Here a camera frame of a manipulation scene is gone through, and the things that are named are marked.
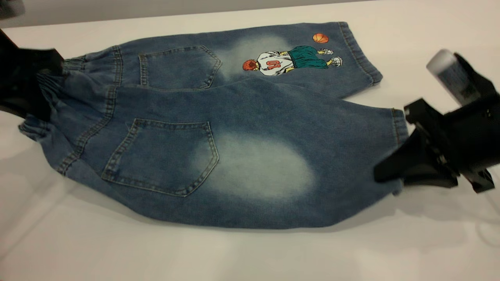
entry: white surface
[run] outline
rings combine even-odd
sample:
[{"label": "white surface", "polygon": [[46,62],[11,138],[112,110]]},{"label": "white surface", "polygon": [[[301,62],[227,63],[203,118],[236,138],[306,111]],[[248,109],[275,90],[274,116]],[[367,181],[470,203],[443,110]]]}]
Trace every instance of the white surface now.
[{"label": "white surface", "polygon": [[9,0],[25,13],[0,28],[269,9],[368,0]]},{"label": "white surface", "polygon": [[[240,11],[5,32],[22,47],[55,47],[68,58],[142,37],[347,21],[384,75],[380,85],[350,101],[402,108],[424,97],[450,111],[458,105],[426,63],[448,48],[500,87],[499,5],[496,0],[369,1],[263,10],[258,17]],[[0,114],[3,281],[500,279],[499,190],[476,195],[463,179],[451,190],[411,188],[320,229],[185,226],[141,217],[62,178],[40,147],[17,132],[19,122]]]}]

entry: basketball player print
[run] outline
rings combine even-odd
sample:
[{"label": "basketball player print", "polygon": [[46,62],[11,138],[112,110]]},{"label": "basketball player print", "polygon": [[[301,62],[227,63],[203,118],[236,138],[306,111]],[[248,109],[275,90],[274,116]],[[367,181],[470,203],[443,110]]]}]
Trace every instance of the basketball player print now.
[{"label": "basketball player print", "polygon": [[316,55],[332,55],[330,49],[316,50],[312,46],[297,46],[289,51],[267,51],[261,53],[257,60],[249,59],[243,63],[245,71],[260,71],[265,76],[278,76],[295,69],[315,68],[328,69],[329,66],[340,67],[342,59],[334,56],[329,60]]}]

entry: denim pants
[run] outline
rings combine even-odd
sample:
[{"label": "denim pants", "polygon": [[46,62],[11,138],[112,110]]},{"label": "denim pants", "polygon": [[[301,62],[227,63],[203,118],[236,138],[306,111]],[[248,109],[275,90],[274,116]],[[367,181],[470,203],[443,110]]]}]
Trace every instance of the denim pants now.
[{"label": "denim pants", "polygon": [[[297,46],[328,67],[294,67]],[[373,167],[406,139],[404,114],[340,99],[382,79],[345,22],[145,38],[64,67],[38,75],[50,121],[29,115],[21,132],[56,171],[144,216],[324,227],[401,189]]]}]

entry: basketball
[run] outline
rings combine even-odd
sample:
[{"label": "basketball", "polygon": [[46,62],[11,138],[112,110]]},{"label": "basketball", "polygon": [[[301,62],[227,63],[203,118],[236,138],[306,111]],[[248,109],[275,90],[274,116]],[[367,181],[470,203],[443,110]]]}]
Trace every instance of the basketball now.
[{"label": "basketball", "polygon": [[321,43],[321,44],[328,42],[328,36],[326,36],[323,33],[316,33],[316,34],[314,34],[314,36],[312,37],[312,39],[314,40],[314,42]]}]

